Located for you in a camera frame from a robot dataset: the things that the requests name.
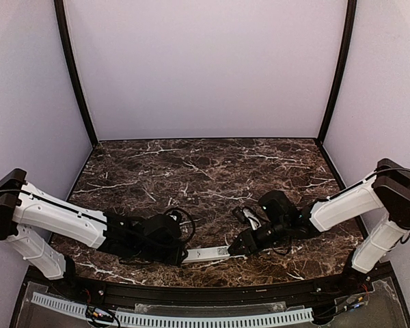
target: perforated strip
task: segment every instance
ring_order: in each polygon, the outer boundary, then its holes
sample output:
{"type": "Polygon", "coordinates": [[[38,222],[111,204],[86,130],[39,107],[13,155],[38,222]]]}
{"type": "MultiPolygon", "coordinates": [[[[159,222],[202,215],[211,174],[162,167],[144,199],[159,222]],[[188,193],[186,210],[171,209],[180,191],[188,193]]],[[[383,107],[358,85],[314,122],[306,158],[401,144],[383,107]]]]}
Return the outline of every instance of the perforated strip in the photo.
{"type": "MultiPolygon", "coordinates": [[[[32,303],[68,316],[87,320],[85,305],[64,301],[52,296],[33,293],[32,303]]],[[[171,316],[149,316],[128,312],[116,312],[122,327],[156,327],[156,328],[272,328],[296,325],[313,320],[312,309],[302,309],[255,316],[235,316],[227,318],[182,318],[171,316]]]]}

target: dark marble table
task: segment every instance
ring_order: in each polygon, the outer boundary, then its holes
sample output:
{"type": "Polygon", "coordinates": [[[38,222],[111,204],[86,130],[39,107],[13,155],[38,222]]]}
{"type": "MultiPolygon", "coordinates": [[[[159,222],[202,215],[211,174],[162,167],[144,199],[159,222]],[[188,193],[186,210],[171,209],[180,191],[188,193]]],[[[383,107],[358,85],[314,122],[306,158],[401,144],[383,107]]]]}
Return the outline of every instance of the dark marble table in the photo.
{"type": "MultiPolygon", "coordinates": [[[[229,245],[247,226],[231,210],[255,208],[277,189],[298,207],[339,188],[311,139],[182,139],[106,141],[93,151],[70,198],[73,204],[120,215],[151,217],[172,206],[194,215],[189,248],[229,245]]],[[[188,234],[189,224],[183,228],[188,234]]],[[[51,244],[73,258],[82,277],[151,286],[251,286],[341,272],[362,242],[354,220],[318,238],[295,241],[287,256],[265,251],[248,258],[184,264],[119,263],[117,256],[55,235],[51,244]]]]}

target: marble surface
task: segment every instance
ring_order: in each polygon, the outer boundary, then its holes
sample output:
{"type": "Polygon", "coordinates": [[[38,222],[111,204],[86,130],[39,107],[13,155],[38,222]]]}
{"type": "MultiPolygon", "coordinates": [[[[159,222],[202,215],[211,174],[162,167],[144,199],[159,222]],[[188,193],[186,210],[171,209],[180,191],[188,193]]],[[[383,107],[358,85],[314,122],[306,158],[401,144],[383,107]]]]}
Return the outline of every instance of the marble surface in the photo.
{"type": "MultiPolygon", "coordinates": [[[[194,216],[189,248],[229,245],[247,226],[232,215],[277,189],[298,207],[339,188],[311,139],[181,139],[106,141],[93,151],[70,198],[73,204],[119,215],[151,217],[172,206],[194,216]]],[[[189,223],[183,225],[185,236],[189,223]]],[[[363,238],[348,220],[287,256],[265,251],[248,258],[184,264],[119,263],[117,256],[55,235],[52,246],[73,258],[82,277],[151,286],[222,287],[292,282],[341,272],[363,238]]]]}

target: marble tabletop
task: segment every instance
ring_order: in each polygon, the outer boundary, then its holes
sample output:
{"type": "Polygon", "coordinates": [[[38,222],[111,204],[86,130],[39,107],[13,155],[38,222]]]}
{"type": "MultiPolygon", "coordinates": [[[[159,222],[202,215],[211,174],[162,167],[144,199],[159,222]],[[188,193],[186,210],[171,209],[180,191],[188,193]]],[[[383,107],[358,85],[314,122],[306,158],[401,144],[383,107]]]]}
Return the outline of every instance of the marble tabletop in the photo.
{"type": "MultiPolygon", "coordinates": [[[[270,190],[298,207],[339,188],[312,139],[174,139],[105,141],[94,149],[70,202],[119,215],[151,217],[179,206],[191,213],[189,248],[230,245],[247,226],[232,215],[270,190]]],[[[185,235],[189,223],[183,225],[185,235]]],[[[348,220],[317,238],[294,241],[287,256],[184,264],[120,264],[119,258],[55,234],[51,244],[73,258],[81,277],[149,286],[223,287],[276,284],[340,273],[363,238],[348,220]]]]}

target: white wall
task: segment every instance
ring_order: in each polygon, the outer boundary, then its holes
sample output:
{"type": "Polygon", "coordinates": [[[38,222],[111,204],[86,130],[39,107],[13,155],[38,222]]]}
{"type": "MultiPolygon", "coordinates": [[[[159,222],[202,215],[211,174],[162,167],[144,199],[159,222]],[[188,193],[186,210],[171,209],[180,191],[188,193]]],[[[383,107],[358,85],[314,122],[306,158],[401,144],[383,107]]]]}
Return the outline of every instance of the white wall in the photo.
{"type": "MultiPolygon", "coordinates": [[[[358,2],[325,146],[348,185],[383,157],[410,167],[410,0],[358,2]]],[[[389,257],[410,310],[410,241],[389,257]]]]}
{"type": "Polygon", "coordinates": [[[346,0],[67,0],[100,139],[315,137],[346,0]]]}
{"type": "MultiPolygon", "coordinates": [[[[0,179],[15,167],[65,198],[90,151],[51,0],[0,0],[0,179]]],[[[0,242],[0,328],[27,263],[0,242]]]]}

